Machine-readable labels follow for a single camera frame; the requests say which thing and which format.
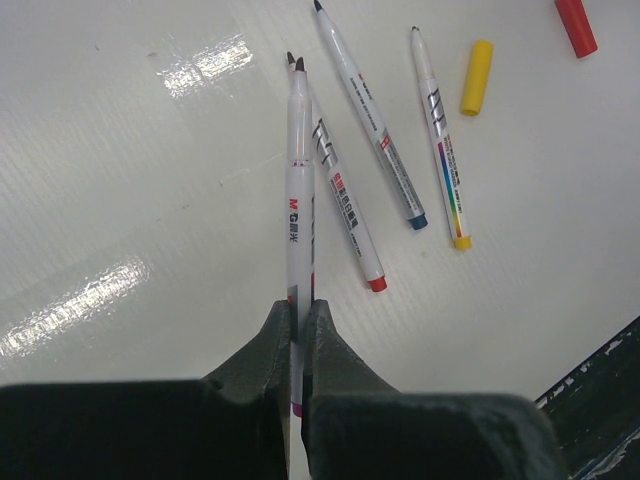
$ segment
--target red marker cap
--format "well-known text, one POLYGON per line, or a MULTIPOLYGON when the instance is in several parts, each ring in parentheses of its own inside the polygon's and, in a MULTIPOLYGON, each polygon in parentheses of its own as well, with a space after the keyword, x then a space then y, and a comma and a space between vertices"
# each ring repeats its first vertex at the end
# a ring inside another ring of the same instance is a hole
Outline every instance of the red marker cap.
POLYGON ((584 11, 582 0, 555 0, 556 8, 569 34, 569 39, 576 52, 576 57, 582 58, 595 52, 598 44, 591 31, 587 13, 584 11))
POLYGON ((380 277, 376 278, 375 280, 371 280, 369 282, 369 285, 371 285, 371 290, 378 293, 387 288, 387 281, 384 279, 384 277, 380 277))

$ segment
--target marker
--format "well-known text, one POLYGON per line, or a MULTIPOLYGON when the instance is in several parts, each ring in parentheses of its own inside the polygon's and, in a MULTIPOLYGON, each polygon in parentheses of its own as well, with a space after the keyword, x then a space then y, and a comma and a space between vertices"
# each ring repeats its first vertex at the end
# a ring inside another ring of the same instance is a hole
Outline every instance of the marker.
POLYGON ((287 298, 291 306, 291 403, 302 416, 305 328, 314 300, 314 176, 311 97, 304 61, 292 74, 287 112, 287 298))
POLYGON ((453 145, 447 129, 447 117, 444 114, 442 98, 440 97, 438 82, 429 59, 429 52, 420 36, 418 27, 413 27, 411 30, 411 49, 420 84, 422 105, 429 124, 431 145, 436 165, 438 166, 440 186, 442 187, 444 205, 447 209, 451 237, 458 250, 468 250, 471 248, 471 236, 469 235, 467 219, 462 208, 460 176, 458 175, 453 145))
POLYGON ((400 160, 389 132, 382 121, 376 103, 364 82, 358 66, 351 58, 347 46, 318 0, 314 0, 318 13, 320 31, 327 43, 331 57, 340 73, 340 78, 351 98, 360 121, 364 125, 369 140, 376 151, 378 160, 382 165, 387 179, 402 206, 405 217, 414 230, 420 230, 427 226, 427 217, 424 214, 422 204, 411 184, 409 175, 400 160))
MULTIPOLYGON (((295 70, 295 59, 291 52, 287 52, 289 69, 295 70)), ((378 253, 373 245, 367 224, 358 207, 356 197, 347 181, 347 175, 342 162, 338 159, 329 137, 329 130, 318 110, 318 104, 310 92, 312 105, 313 141, 316 147, 317 159, 324 165, 327 172, 327 180, 331 188, 333 198, 336 200, 338 211, 342 217, 347 234, 351 240, 356 256, 360 262, 360 268, 365 279, 369 282, 371 290, 381 292, 387 288, 384 278, 384 270, 380 264, 378 253)))

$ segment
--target white marker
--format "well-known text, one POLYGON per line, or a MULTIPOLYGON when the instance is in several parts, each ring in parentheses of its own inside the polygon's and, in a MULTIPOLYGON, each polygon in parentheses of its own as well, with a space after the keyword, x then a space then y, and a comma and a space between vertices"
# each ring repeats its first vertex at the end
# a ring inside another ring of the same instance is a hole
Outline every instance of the white marker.
MULTIPOLYGON (((289 69, 295 70, 295 59, 291 52, 287 53, 289 69)), ((327 180, 331 187, 331 192, 336 200, 338 211, 347 229, 347 234, 351 240, 351 245, 356 252, 360 267, 364 277, 369 282, 371 290, 381 292, 387 288, 384 278, 384 270, 380 264, 376 247, 373 245, 367 224, 358 207, 356 197, 347 182, 347 175, 342 163, 333 148, 333 143, 329 137, 329 131, 322 115, 318 110, 318 104, 310 93, 312 105, 313 140, 316 145, 317 158, 324 165, 327 172, 327 180)))
POLYGON ((314 195, 311 97, 299 58, 287 114, 287 298, 291 305, 291 402, 302 416, 306 323, 314 300, 314 195))
POLYGON ((369 140, 376 151, 378 160, 402 205, 402 210, 414 230, 420 230, 427 226, 427 217, 424 214, 418 195, 411 184, 409 175, 400 160, 398 151, 391 141, 389 132, 382 121, 369 88, 358 70, 358 66, 351 58, 342 36, 336 29, 327 13, 323 10, 318 0, 314 0, 320 31, 327 43, 331 57, 340 73, 349 97, 355 106, 362 125, 364 125, 369 140))
POLYGON ((460 195, 460 176, 456 167, 456 158, 453 155, 453 145, 447 128, 447 117, 444 114, 442 99, 438 82, 433 73, 429 52, 424 40, 420 36, 418 27, 411 30, 411 49, 416 64, 422 105, 429 124, 431 145, 435 155, 436 165, 440 176, 440 186, 444 197, 444 205, 447 209, 449 229, 453 243, 458 250, 471 248, 471 236, 467 219, 462 209, 462 197, 460 195))

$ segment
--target yellow end cap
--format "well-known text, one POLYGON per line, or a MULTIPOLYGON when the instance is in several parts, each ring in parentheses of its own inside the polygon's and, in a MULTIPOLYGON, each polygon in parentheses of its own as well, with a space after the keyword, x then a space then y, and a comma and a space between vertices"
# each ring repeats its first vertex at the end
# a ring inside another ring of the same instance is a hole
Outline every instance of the yellow end cap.
POLYGON ((458 250, 469 250, 471 248, 471 237, 456 238, 453 244, 458 250))
POLYGON ((487 89, 493 44, 486 40, 478 40, 471 51, 467 79, 464 84, 460 113, 473 117, 480 113, 484 92, 487 89))

